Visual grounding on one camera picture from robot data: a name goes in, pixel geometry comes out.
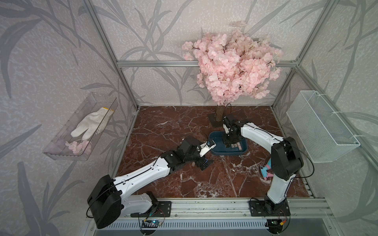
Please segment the teal plastic storage box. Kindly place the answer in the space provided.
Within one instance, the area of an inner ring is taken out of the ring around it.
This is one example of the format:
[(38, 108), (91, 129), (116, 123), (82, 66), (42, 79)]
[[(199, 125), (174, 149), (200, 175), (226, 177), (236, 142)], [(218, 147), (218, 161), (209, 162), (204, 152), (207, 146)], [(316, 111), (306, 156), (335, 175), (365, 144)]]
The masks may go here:
[(214, 131), (211, 132), (209, 135), (210, 140), (214, 140), (216, 146), (211, 149), (211, 153), (213, 155), (218, 156), (240, 156), (244, 155), (248, 150), (248, 144), (246, 139), (243, 139), (241, 142), (242, 151), (239, 151), (238, 146), (236, 148), (232, 148), (231, 146), (226, 147), (226, 145), (222, 141), (222, 135), (225, 134), (224, 131)]

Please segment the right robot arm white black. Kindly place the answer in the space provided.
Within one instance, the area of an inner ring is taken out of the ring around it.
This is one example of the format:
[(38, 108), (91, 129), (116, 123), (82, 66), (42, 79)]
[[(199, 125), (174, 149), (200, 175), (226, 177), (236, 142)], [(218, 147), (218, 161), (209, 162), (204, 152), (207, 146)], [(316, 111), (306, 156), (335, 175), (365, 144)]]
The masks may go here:
[(225, 130), (222, 140), (226, 147), (247, 138), (269, 151), (271, 157), (262, 168), (262, 174), (273, 179), (264, 205), (271, 209), (282, 205), (292, 180), (304, 165), (295, 139), (274, 135), (248, 121), (238, 121), (232, 114), (224, 116), (222, 122)]

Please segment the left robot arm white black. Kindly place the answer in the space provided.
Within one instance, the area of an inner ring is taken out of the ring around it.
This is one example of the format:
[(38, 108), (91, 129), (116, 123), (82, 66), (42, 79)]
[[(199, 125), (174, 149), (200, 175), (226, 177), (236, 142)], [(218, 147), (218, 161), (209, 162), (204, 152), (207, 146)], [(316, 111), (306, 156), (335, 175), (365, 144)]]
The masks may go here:
[(103, 229), (123, 214), (151, 212), (158, 205), (154, 195), (135, 195), (135, 192), (183, 169), (188, 163), (194, 163), (201, 170), (205, 170), (213, 162), (205, 155), (215, 147), (213, 140), (201, 143), (189, 136), (177, 149), (162, 153), (152, 163), (136, 171), (115, 178), (109, 175), (100, 178), (87, 199), (87, 211), (92, 214), (96, 227)]

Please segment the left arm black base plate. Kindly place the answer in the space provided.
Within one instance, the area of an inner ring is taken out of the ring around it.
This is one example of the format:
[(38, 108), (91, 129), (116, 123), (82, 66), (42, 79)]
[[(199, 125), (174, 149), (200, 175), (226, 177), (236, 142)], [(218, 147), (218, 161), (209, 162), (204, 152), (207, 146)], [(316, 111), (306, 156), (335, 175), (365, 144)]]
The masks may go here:
[(153, 204), (145, 213), (132, 213), (131, 217), (148, 218), (148, 217), (170, 217), (172, 210), (171, 201), (161, 201)]

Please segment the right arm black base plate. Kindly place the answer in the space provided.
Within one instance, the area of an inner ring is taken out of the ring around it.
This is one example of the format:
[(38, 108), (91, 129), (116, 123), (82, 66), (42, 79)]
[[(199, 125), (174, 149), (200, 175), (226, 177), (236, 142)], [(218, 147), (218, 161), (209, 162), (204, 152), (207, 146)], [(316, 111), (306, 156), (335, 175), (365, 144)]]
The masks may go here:
[(275, 204), (269, 199), (258, 200), (252, 198), (249, 200), (249, 210), (251, 216), (260, 217), (289, 217), (291, 216), (287, 199), (281, 203)]

